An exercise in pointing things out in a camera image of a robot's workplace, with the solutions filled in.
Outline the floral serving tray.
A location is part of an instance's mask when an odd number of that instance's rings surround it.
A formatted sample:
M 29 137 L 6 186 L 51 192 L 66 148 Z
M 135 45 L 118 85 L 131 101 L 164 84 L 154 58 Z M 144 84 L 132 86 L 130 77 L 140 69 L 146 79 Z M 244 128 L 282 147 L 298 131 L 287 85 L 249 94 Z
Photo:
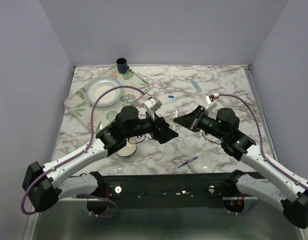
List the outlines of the floral serving tray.
M 117 79 L 121 86 L 114 87 L 103 93 L 95 102 L 90 104 L 85 99 L 85 93 L 92 80 L 100 77 Z M 141 92 L 148 92 L 151 85 L 139 74 L 129 69 L 125 74 L 119 73 L 117 65 L 113 64 L 103 72 L 93 72 L 87 80 L 87 84 L 76 90 L 65 100 L 65 108 L 71 112 L 86 128 L 93 127 L 95 133 L 113 121 L 123 107 L 133 105 L 143 97 Z M 113 90 L 122 89 L 120 99 L 113 105 L 98 107 L 98 101 Z

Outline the blue gel pen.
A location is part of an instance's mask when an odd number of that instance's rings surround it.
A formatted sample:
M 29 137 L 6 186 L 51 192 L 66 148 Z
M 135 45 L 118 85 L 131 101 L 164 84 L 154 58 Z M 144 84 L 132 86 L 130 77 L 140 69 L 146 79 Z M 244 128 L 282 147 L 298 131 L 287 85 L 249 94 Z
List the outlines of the blue gel pen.
M 193 157 L 193 158 L 191 158 L 191 159 L 189 159 L 189 160 L 187 160 L 187 161 L 181 163 L 180 165 L 177 166 L 177 168 L 179 169 L 179 168 L 181 168 L 181 167 L 183 167 L 183 166 L 185 166 L 185 165 L 187 165 L 187 164 L 189 164 L 189 163 L 195 161 L 195 160 L 198 159 L 198 158 L 199 158 L 199 156 L 195 156 L 195 157 Z

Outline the white marker red tip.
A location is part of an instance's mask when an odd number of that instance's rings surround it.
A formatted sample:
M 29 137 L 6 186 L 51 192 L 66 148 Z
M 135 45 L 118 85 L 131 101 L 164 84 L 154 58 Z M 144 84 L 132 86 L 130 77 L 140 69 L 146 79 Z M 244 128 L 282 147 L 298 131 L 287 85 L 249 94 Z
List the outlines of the white marker red tip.
M 173 116 L 173 122 L 172 122 L 172 130 L 175 131 L 176 129 L 176 123 L 174 122 L 174 119 L 178 117 L 178 109 L 176 108 Z

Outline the dark blue mug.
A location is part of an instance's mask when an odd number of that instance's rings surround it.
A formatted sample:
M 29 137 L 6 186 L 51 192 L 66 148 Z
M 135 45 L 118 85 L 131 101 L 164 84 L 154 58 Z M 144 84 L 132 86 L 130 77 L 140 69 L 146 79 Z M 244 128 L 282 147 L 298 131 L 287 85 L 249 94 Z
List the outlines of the dark blue mug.
M 122 75 L 125 74 L 130 69 L 130 67 L 127 64 L 127 60 L 122 57 L 116 60 L 116 67 L 118 72 Z

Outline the white dark-rimmed bowl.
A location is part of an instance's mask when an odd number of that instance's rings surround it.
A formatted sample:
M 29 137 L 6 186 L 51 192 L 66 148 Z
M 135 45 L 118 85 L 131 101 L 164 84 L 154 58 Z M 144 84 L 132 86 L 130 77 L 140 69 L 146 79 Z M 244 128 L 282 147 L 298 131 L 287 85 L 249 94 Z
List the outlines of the white dark-rimmed bowl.
M 116 155 L 122 158 L 130 158 L 137 151 L 137 141 L 134 137 L 126 139 L 126 146 L 116 152 Z

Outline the white blue-rimmed plate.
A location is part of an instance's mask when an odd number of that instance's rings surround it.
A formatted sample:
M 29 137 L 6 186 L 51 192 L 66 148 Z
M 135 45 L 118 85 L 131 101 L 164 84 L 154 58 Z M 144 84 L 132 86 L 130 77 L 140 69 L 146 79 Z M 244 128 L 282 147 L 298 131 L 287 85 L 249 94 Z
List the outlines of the white blue-rimmed plate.
M 85 99 L 91 105 L 106 91 L 121 86 L 121 83 L 112 77 L 98 77 L 91 81 L 85 92 Z M 115 104 L 122 96 L 123 89 L 118 88 L 103 96 L 97 103 L 97 107 L 109 107 Z

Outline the light blue marker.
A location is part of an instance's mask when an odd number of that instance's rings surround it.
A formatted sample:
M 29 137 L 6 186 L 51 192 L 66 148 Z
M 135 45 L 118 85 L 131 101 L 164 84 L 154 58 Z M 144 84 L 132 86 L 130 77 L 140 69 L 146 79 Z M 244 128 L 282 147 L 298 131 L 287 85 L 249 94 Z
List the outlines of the light blue marker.
M 191 83 L 192 83 L 193 87 L 196 89 L 196 91 L 197 91 L 198 93 L 201 93 L 201 92 L 202 92 L 201 87 L 199 86 L 199 84 L 198 84 L 194 79 L 191 80 Z

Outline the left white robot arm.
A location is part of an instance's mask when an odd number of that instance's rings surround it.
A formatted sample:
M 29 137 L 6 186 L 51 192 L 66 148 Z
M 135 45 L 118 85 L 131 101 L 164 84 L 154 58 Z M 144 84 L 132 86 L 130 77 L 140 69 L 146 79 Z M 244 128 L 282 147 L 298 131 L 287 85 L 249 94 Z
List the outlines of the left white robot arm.
M 105 191 L 102 177 L 98 172 L 85 176 L 73 176 L 88 165 L 105 159 L 124 148 L 127 140 L 149 134 L 160 144 L 177 138 L 179 135 L 170 128 L 163 117 L 146 114 L 139 118 L 139 111 L 134 106 L 125 106 L 115 120 L 91 134 L 90 141 L 65 157 L 40 165 L 31 163 L 26 170 L 22 188 L 21 211 L 25 215 L 25 200 L 29 199 L 35 213 L 51 208 L 58 200 L 75 195 L 101 197 Z

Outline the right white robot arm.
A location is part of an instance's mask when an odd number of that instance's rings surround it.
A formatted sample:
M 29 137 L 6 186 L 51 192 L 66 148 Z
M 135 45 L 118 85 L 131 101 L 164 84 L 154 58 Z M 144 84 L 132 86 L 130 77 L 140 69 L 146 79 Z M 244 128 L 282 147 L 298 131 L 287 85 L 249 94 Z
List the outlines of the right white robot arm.
M 239 192 L 251 195 L 280 210 L 294 226 L 308 227 L 308 180 L 273 160 L 253 139 L 242 133 L 240 120 L 232 109 L 221 108 L 216 118 L 211 118 L 204 107 L 198 106 L 173 121 L 192 132 L 203 131 L 220 139 L 225 153 L 250 166 L 268 181 L 264 183 L 241 173 L 224 183 L 228 195 L 235 196 Z

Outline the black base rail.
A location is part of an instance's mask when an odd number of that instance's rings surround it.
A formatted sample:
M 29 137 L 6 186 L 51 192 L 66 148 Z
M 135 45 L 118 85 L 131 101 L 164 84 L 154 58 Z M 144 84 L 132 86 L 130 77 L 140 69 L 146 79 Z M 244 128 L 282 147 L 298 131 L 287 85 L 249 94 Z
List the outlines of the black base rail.
M 243 171 L 231 173 L 108 175 L 91 194 L 108 196 L 119 209 L 222 208 L 223 199 L 237 199 L 235 180 Z

